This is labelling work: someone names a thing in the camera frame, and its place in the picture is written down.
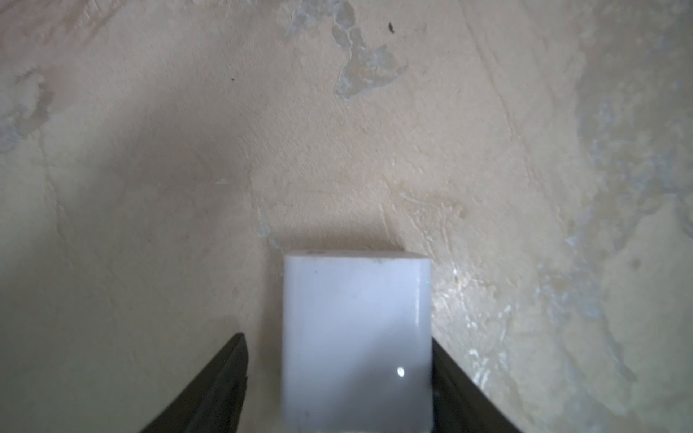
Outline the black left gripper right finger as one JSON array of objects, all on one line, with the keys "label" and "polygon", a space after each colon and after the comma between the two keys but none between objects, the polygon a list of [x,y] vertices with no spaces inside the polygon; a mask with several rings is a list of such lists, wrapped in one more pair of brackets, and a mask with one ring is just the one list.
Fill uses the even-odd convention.
[{"label": "black left gripper right finger", "polygon": [[520,433],[448,352],[432,340],[433,432]]}]

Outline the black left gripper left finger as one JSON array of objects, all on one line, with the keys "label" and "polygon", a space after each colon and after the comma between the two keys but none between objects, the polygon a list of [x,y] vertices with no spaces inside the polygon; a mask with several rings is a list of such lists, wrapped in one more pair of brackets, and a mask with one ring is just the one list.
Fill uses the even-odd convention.
[{"label": "black left gripper left finger", "polygon": [[248,349],[237,333],[144,432],[220,432],[238,429],[247,392]]}]

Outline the white usb charger cube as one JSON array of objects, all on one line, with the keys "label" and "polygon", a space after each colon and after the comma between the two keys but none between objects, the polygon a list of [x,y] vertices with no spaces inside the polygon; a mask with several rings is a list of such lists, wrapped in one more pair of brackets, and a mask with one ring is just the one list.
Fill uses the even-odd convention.
[{"label": "white usb charger cube", "polygon": [[283,258],[282,415],[306,432],[429,432],[431,261],[408,252]]}]

